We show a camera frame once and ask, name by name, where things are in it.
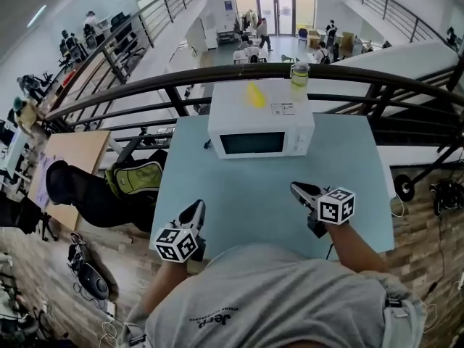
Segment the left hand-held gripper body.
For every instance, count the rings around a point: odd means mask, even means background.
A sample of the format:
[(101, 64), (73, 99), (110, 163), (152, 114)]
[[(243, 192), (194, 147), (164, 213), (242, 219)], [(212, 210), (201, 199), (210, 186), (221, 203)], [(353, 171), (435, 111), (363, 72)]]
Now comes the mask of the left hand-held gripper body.
[(168, 223), (156, 233), (154, 248), (160, 258), (167, 262), (202, 262), (206, 241), (199, 235), (201, 229), (202, 225), (182, 228)]

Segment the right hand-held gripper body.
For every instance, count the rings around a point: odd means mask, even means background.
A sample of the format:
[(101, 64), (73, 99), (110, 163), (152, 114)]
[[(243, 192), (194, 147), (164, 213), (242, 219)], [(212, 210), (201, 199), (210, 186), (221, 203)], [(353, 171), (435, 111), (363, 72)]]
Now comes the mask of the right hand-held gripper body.
[(317, 238), (326, 233), (325, 224), (341, 225), (355, 213), (355, 193), (345, 188), (335, 188), (316, 199), (315, 211), (309, 216), (308, 228)]

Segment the person's left forearm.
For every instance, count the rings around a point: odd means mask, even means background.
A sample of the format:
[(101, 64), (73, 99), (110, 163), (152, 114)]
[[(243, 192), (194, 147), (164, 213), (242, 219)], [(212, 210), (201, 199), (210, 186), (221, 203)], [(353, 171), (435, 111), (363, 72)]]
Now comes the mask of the person's left forearm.
[(163, 262), (141, 298), (141, 308), (151, 314), (180, 283), (188, 278), (187, 263)]

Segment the green backpack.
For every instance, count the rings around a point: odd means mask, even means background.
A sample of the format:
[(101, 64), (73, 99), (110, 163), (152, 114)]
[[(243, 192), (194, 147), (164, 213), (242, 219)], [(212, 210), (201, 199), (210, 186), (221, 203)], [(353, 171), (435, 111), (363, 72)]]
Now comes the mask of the green backpack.
[(105, 171), (105, 181), (112, 193), (122, 198), (157, 194), (162, 180), (162, 166), (156, 161), (115, 163)]

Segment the white microwave oven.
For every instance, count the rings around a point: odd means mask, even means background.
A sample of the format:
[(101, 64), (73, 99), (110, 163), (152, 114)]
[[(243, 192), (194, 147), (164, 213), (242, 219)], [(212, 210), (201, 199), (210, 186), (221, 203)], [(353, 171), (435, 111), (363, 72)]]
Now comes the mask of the white microwave oven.
[[(254, 108), (247, 101), (247, 85), (255, 82), (267, 105)], [(221, 159), (304, 156), (315, 131), (307, 99), (293, 101), (291, 81), (236, 80), (213, 87), (207, 131)]]

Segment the black device on floor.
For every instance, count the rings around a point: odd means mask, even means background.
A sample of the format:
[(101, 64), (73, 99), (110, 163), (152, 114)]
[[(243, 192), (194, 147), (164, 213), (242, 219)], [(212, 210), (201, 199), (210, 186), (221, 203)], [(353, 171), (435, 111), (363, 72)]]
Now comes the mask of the black device on floor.
[(68, 249), (68, 266), (78, 278), (81, 286), (95, 299), (108, 299), (109, 287), (101, 273), (95, 268), (87, 242), (77, 233), (70, 234), (71, 245)]

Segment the black office chair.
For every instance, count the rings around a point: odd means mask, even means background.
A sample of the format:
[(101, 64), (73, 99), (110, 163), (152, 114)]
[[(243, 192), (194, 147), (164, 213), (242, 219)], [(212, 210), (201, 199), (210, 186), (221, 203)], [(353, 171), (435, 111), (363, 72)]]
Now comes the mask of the black office chair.
[[(132, 153), (140, 142), (139, 139), (129, 142), (115, 163), (156, 161), (162, 166), (163, 173), (167, 151), (157, 149), (147, 158), (134, 159)], [(106, 183), (105, 172), (102, 178), (69, 165), (62, 159), (49, 167), (46, 188), (53, 204), (73, 206), (86, 222), (98, 228), (132, 224), (145, 233), (152, 230), (159, 192), (121, 199), (112, 193)]]

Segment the black wheeled stand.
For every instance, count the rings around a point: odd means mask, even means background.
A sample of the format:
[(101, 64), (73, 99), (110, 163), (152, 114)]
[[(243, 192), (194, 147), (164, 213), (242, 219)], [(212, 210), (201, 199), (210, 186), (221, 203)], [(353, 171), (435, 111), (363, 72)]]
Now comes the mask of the black wheeled stand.
[(414, 178), (410, 178), (408, 175), (401, 174), (394, 179), (394, 190), (399, 199), (403, 202), (410, 202), (415, 196), (415, 185), (424, 179), (433, 170), (438, 169), (459, 148), (463, 149), (464, 153), (464, 131), (454, 137), (453, 142), (449, 145), (442, 144), (438, 148), (438, 152), (442, 151), (445, 147), (447, 150), (439, 155), (439, 157), (433, 161), (422, 173), (418, 174)]

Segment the person's grey shirt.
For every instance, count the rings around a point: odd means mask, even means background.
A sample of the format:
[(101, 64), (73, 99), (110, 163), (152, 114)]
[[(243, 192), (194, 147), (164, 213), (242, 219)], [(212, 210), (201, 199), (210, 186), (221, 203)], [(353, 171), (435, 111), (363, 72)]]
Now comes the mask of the person's grey shirt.
[[(402, 308), (385, 308), (386, 293)], [(137, 304), (117, 348), (141, 334), (146, 348), (419, 348), (425, 321), (392, 275), (253, 244), (217, 256), (151, 314)]]

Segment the clear green water bottle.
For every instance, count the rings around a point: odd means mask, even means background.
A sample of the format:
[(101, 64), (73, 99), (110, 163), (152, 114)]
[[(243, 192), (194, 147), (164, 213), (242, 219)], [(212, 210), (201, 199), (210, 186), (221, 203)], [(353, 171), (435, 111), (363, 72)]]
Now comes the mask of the clear green water bottle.
[(309, 79), (310, 66), (307, 62), (298, 61), (291, 65), (290, 69), (290, 90), (293, 101), (307, 99), (307, 83)]

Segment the wooden desk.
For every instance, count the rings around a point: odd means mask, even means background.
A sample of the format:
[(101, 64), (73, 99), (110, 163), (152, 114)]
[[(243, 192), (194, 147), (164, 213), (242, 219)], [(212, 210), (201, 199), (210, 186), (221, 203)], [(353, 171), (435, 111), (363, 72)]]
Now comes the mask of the wooden desk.
[[(64, 160), (87, 173), (96, 173), (106, 154), (109, 140), (110, 132), (107, 130), (51, 135), (43, 153), (39, 155), (28, 198), (41, 206), (39, 194), (44, 192), (42, 170), (46, 162), (53, 162), (55, 159)], [(41, 206), (41, 209), (71, 231), (78, 227), (80, 215), (73, 206), (47, 202), (47, 205)]]

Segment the black curved metal railing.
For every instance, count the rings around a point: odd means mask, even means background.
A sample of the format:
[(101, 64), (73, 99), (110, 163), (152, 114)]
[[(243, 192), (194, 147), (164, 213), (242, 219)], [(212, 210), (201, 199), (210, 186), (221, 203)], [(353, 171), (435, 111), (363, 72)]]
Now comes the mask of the black curved metal railing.
[[(58, 104), (46, 116), (65, 129), (109, 118), (173, 108), (178, 116), (187, 114), (188, 106), (210, 104), (211, 97), (183, 101), (177, 88), (198, 83), (230, 83), (240, 80), (288, 79), (291, 66), (286, 63), (243, 64), (206, 67), (174, 72), (137, 80), (97, 92), (67, 106)], [(338, 102), (327, 109), (328, 114), (363, 115), (368, 117), (373, 135), (383, 146), (435, 146), (436, 156), (426, 161), (434, 167), (440, 164), (464, 164), (464, 96), (452, 92), (464, 65), (459, 63), (434, 71), (417, 79), (356, 67), (309, 66), (311, 80), (327, 80), (327, 91), (306, 91), (310, 101)], [(164, 90), (167, 103), (130, 107), (121, 111), (105, 110), (102, 115), (66, 122), (74, 112), (89, 107), (112, 104), (118, 99)]]

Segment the black swivel chair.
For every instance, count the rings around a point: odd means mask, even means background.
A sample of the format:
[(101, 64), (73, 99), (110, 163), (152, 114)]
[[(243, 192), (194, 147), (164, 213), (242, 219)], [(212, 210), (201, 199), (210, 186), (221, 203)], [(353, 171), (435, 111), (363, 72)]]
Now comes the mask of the black swivel chair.
[(41, 238), (48, 241), (45, 232), (48, 231), (54, 241), (58, 240), (50, 228), (50, 215), (47, 215), (28, 197), (24, 197), (20, 202), (7, 197), (4, 192), (0, 192), (0, 228), (17, 228), (24, 234), (32, 234), (36, 227), (42, 222)]

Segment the glass entrance door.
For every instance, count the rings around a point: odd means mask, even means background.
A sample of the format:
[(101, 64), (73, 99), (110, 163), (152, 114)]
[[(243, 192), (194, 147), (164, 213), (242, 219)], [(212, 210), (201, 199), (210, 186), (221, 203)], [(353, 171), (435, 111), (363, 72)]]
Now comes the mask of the glass entrance door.
[(294, 0), (258, 0), (258, 11), (267, 21), (270, 36), (294, 35)]

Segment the black balcony railing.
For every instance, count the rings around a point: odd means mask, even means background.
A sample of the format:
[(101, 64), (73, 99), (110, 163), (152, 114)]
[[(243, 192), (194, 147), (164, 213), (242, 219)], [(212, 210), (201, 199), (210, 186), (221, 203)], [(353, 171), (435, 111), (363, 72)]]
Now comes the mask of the black balcony railing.
[(106, 45), (99, 74), (111, 83), (128, 79), (155, 39), (195, 0), (154, 0), (134, 14), (120, 13), (110, 23), (112, 40)]
[(395, 0), (356, 0), (398, 30), (410, 43), (441, 40), (426, 22)]

